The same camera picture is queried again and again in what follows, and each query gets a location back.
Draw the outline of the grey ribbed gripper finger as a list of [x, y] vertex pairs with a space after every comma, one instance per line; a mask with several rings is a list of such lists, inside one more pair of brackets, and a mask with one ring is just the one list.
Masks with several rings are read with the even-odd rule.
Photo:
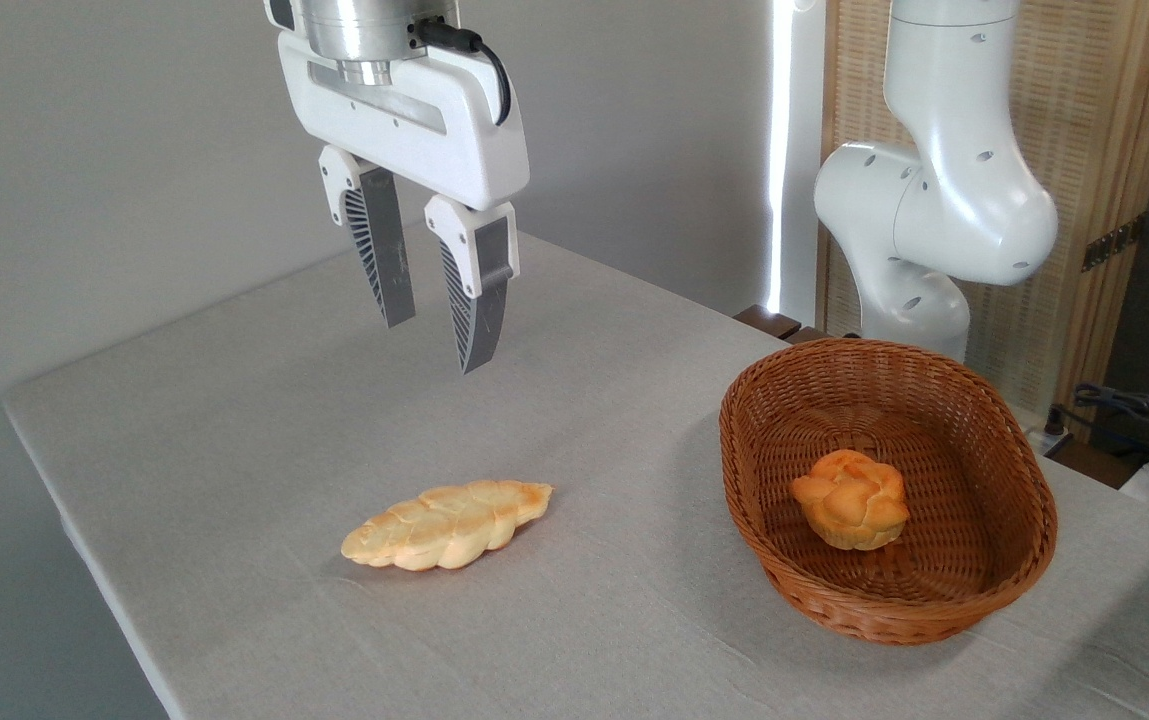
[[331, 217], [353, 238], [387, 327], [414, 318], [417, 307], [394, 173], [333, 145], [323, 147], [319, 169]]
[[452, 330], [464, 374], [495, 355], [504, 327], [507, 282], [519, 272], [519, 243], [510, 202], [475, 211], [444, 195], [424, 208], [440, 238]]

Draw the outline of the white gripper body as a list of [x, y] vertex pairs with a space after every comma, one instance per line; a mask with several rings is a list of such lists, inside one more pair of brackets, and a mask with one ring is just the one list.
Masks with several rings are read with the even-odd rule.
[[290, 31], [278, 37], [292, 108], [309, 136], [472, 209], [501, 204], [529, 184], [522, 114], [498, 126], [498, 78], [487, 60], [432, 47], [395, 61], [390, 85], [344, 82]]

